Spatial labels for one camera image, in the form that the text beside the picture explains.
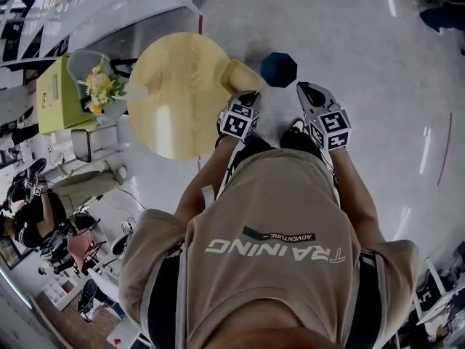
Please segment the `pink object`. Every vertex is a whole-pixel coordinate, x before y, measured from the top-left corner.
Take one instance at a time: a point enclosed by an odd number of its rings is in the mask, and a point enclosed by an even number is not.
[[[78,236],[68,235],[68,251],[73,256],[79,271],[82,271],[84,260],[87,254],[92,253],[92,242],[94,241],[94,234],[90,230],[84,231]]]

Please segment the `white tiled floor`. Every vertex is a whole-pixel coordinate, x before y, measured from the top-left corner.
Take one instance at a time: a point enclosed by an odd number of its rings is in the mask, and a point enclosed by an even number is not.
[[[301,81],[329,88],[353,126],[348,148],[373,194],[388,239],[410,238],[423,255],[450,255],[465,239],[465,57],[458,35],[438,36],[419,19],[418,0],[197,0],[204,34],[231,57],[254,67],[269,52],[287,52]],[[139,55],[157,38],[195,31],[187,9],[123,29],[92,47],[119,57]],[[278,127],[300,113],[295,84],[268,89],[259,131],[275,140]],[[450,114],[450,146],[437,185]],[[170,161],[148,151],[126,117],[118,122],[124,189],[142,205],[173,212],[198,171],[196,159]],[[140,206],[127,194],[106,195],[92,211],[108,233]]]

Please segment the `round wooden table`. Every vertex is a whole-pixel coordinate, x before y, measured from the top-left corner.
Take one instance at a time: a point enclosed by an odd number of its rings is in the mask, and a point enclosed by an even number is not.
[[[138,138],[170,159],[189,159],[212,149],[218,113],[230,97],[219,82],[228,61],[217,44],[196,33],[173,33],[151,44],[129,79],[149,91],[143,100],[128,101]]]

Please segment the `dark blue hexagon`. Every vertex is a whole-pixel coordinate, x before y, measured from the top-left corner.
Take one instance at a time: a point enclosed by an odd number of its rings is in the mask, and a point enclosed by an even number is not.
[[[262,61],[260,73],[270,87],[286,88],[297,79],[297,64],[287,53],[273,52]]]

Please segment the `shoulder strap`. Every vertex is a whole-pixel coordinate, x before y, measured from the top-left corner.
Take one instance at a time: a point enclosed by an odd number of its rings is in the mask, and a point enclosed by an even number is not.
[[[346,349],[372,349],[381,327],[382,306],[376,255],[362,251],[359,260],[357,302]]]
[[[180,244],[154,265],[145,287],[142,333],[158,349],[185,346],[185,262],[185,246]]]

